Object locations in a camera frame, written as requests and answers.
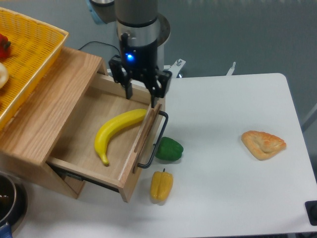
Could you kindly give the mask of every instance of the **metal bracket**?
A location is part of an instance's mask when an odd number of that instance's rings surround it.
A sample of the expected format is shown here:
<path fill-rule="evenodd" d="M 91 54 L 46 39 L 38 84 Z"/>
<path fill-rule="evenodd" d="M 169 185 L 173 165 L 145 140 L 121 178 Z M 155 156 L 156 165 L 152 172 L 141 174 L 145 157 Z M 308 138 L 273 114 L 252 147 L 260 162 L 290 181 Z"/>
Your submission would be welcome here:
<path fill-rule="evenodd" d="M 168 70 L 172 72 L 172 78 L 177 78 L 180 70 L 186 64 L 186 61 L 183 59 L 178 59 Z"/>

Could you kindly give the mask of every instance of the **yellow banana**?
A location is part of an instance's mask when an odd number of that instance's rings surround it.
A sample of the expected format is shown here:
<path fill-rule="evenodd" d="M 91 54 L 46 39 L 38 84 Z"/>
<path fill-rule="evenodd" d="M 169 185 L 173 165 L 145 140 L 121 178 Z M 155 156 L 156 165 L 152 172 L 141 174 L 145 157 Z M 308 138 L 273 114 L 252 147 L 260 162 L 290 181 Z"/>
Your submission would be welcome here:
<path fill-rule="evenodd" d="M 109 166 L 109 160 L 107 159 L 106 151 L 111 137 L 120 130 L 142 121 L 146 113 L 147 110 L 145 109 L 131 110 L 110 119 L 105 124 L 103 124 L 102 127 L 100 127 L 95 138 L 95 151 L 105 166 Z"/>

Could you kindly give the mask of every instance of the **yellow basket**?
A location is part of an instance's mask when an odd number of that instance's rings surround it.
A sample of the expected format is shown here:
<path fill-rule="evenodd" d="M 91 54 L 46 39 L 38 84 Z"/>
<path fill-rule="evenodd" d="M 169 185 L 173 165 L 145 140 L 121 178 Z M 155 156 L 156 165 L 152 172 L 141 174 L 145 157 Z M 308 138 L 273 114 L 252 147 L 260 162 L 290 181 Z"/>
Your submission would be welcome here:
<path fill-rule="evenodd" d="M 0 89 L 2 130 L 57 59 L 68 32 L 0 7 L 0 33 L 11 41 L 11 56 L 0 58 L 9 72 Z"/>

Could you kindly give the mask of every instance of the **wooden cabinet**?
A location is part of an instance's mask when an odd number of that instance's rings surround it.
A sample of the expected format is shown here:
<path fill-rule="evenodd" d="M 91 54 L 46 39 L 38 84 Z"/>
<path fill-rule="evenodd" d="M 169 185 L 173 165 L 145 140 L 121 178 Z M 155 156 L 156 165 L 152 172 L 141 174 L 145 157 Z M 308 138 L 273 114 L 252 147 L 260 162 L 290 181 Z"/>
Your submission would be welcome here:
<path fill-rule="evenodd" d="M 98 129 L 123 112 L 147 109 L 138 126 L 109 143 L 105 167 L 94 151 Z M 10 123 L 0 132 L 0 170 L 77 198 L 85 181 L 120 193 L 128 202 L 138 181 L 140 161 L 153 149 L 164 100 L 151 108 L 147 89 L 134 86 L 125 99 L 107 75 L 102 58 L 63 48 L 49 72 Z"/>

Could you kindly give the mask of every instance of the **bread slice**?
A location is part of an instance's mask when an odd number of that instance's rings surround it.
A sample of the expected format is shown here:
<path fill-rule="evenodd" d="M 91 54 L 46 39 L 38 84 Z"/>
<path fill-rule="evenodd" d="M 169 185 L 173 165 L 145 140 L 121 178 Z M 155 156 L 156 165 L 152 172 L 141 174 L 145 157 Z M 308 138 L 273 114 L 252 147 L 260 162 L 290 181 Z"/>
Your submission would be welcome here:
<path fill-rule="evenodd" d="M 286 148 L 286 143 L 281 138 L 255 130 L 244 132 L 241 140 L 258 160 L 270 159 Z"/>

